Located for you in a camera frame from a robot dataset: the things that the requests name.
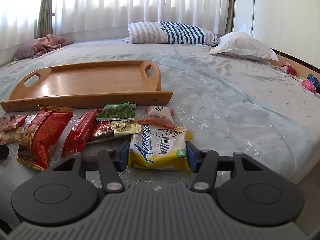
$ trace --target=tray handle hole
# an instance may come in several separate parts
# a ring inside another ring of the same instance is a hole
[[[26,80],[23,84],[29,88],[31,87],[34,83],[36,83],[39,80],[39,77],[37,75],[33,75],[30,77],[28,80]]]
[[[147,68],[146,68],[146,76],[147,76],[147,78],[152,77],[153,73],[154,73],[153,68],[151,67],[151,65],[148,65]]]

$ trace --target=bed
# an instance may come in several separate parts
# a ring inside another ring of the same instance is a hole
[[[294,182],[300,181],[319,160],[311,152],[320,133],[316,109],[320,101],[300,83],[270,62],[253,62],[224,55],[209,55],[210,47],[190,44],[128,44],[122,40],[75,43],[39,58],[0,68],[0,100],[6,100],[15,84],[33,70],[79,62],[151,59],[159,66],[162,89],[173,90],[169,107],[174,122],[193,132],[199,149],[213,149],[231,156],[242,151]],[[51,163],[60,159],[64,140],[82,113],[76,109],[64,130]],[[143,115],[143,107],[137,109]],[[85,155],[115,148],[122,140],[87,146]],[[0,164],[0,219],[19,224],[11,208],[13,190],[38,171],[16,162],[18,144],[10,145],[5,164]],[[120,174],[124,184],[188,183],[194,174],[185,171],[146,171],[128,168]],[[217,183],[229,177],[220,172]],[[97,187],[96,172],[87,179]]]

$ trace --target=white sheer curtain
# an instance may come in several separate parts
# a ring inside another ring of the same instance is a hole
[[[0,0],[0,50],[34,39],[40,0]]]
[[[228,0],[56,0],[54,33],[63,34],[139,21],[197,25],[223,34]]]

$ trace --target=pink blanket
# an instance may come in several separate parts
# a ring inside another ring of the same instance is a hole
[[[60,49],[61,47],[72,43],[73,41],[67,38],[48,34],[46,37],[40,38],[35,44],[33,44],[33,57],[40,57],[47,52]]]

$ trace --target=wooden bed frame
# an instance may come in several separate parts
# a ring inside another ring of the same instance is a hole
[[[309,74],[312,74],[318,79],[318,81],[320,81],[320,74],[313,71],[312,69],[309,69],[308,67],[301,65],[301,64],[299,64],[291,59],[288,59],[286,57],[283,57],[281,55],[277,55],[277,57],[279,59],[279,62],[277,62],[275,60],[270,60],[272,65],[281,67],[286,62],[289,62],[290,66],[292,66],[296,70],[298,77],[306,78]]]

